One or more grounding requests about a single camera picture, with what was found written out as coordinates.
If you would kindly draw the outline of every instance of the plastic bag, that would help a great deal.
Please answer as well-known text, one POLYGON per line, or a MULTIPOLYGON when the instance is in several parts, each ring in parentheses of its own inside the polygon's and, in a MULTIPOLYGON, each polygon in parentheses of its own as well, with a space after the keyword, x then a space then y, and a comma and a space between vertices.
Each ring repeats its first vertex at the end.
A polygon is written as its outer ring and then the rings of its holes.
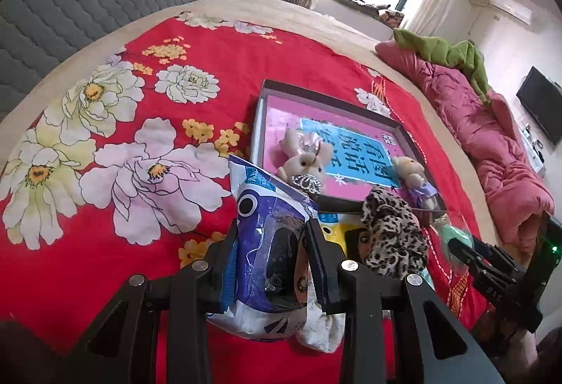
POLYGON ((453 272, 455 272, 455 274, 465 273, 466 265, 449 251, 449 241, 453 238, 457 238, 461 243, 474 248, 474 240, 468 231, 468 226, 466 225, 463 215, 448 210, 447 214, 433 223, 433 227, 439 234, 443 257, 451 264, 453 272))
POLYGON ((235 295, 209 321, 243 338, 275 341, 305 325, 308 256, 305 222, 317 207, 307 195, 262 169, 230 156, 230 190, 237 199, 235 295))

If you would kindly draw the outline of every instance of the leopard print scrunchie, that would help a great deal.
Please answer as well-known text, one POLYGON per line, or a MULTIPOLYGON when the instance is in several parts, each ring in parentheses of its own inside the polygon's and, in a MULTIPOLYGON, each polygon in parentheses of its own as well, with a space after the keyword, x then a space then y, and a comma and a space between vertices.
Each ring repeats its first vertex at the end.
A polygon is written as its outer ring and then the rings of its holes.
POLYGON ((363 202, 361 221, 371 232, 364 264, 375 273, 403 278, 425 268, 427 241, 403 199, 375 186, 363 202))

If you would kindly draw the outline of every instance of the yellow flower print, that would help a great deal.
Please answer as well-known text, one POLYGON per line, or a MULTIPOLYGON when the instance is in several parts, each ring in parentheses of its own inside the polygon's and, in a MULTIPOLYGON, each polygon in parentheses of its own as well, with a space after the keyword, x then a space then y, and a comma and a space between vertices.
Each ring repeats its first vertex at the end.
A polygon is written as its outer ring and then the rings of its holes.
POLYGON ((228 157, 228 145, 221 143, 220 139, 215 140, 215 149, 218 151, 220 157, 228 157))
POLYGON ((196 260, 201 260, 205 257, 209 246, 212 243, 216 243, 217 241, 222 241, 226 235, 223 235, 220 232, 213 232, 211 238, 207 238, 205 241, 201 241, 198 243, 195 240, 186 241, 183 248, 178 249, 178 256, 180 259, 180 268, 184 268, 186 265, 189 265, 191 262, 195 262, 196 260))
POLYGON ((133 70, 145 73, 145 74, 152 74, 152 69, 150 67, 145 67, 141 63, 135 62, 133 64, 133 70))
POLYGON ((182 127, 188 137, 195 138, 199 143, 206 143, 213 138, 215 126, 213 124, 198 123, 195 119, 184 119, 182 127))
POLYGON ((245 134, 249 133, 248 124, 236 123, 236 124, 234 124, 234 127, 236 127, 242 133, 245 133, 245 134))
POLYGON ((199 123, 195 119, 184 119, 182 122, 182 127, 185 129, 185 134, 188 137, 193 137, 193 129, 199 123))
POLYGON ((234 133, 234 130, 221 130, 220 131, 220 138, 218 141, 221 143, 228 143, 230 146, 236 146, 238 144, 238 140, 240 140, 240 135, 234 133))
POLYGON ((278 45, 282 45, 282 44, 283 44, 283 42, 282 42, 282 41, 279 41, 275 35, 260 35, 260 37, 263 37, 263 38, 268 39, 268 40, 275 40, 275 42, 276 42, 278 45))
POLYGON ((230 154, 234 154, 235 156, 238 156, 238 157, 240 157, 240 158, 242 158, 242 159, 245 159, 244 153, 243 153, 242 151, 240 151, 239 149, 237 149, 237 150, 234 151, 234 152, 231 152, 230 154))
POLYGON ((167 57, 173 60, 185 54, 185 49, 178 45, 153 45, 142 51, 142 54, 145 56, 167 57))

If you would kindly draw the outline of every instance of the teddy bear keychain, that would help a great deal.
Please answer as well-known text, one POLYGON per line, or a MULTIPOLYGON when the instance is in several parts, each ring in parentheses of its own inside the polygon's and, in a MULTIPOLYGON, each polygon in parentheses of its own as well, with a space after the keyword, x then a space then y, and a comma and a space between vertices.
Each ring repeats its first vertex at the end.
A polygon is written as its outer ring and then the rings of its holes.
POLYGON ((425 179, 423 165, 406 156, 393 157, 391 161, 394 172, 404 180, 412 197, 413 206, 424 210, 436 210, 438 206, 437 189, 425 179))
POLYGON ((307 194, 321 193, 327 176, 325 166, 332 159, 332 145, 316 132, 289 128, 279 145, 289 160, 277 169, 277 176, 307 194))

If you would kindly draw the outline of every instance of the air conditioner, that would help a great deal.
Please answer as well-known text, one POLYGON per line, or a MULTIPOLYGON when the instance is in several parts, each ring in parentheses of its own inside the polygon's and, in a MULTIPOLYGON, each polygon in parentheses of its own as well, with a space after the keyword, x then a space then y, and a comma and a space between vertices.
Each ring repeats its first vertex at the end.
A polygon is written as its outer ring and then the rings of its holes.
POLYGON ((490 5, 509 13, 519 21, 530 26, 533 11, 515 0, 490 0, 490 5))

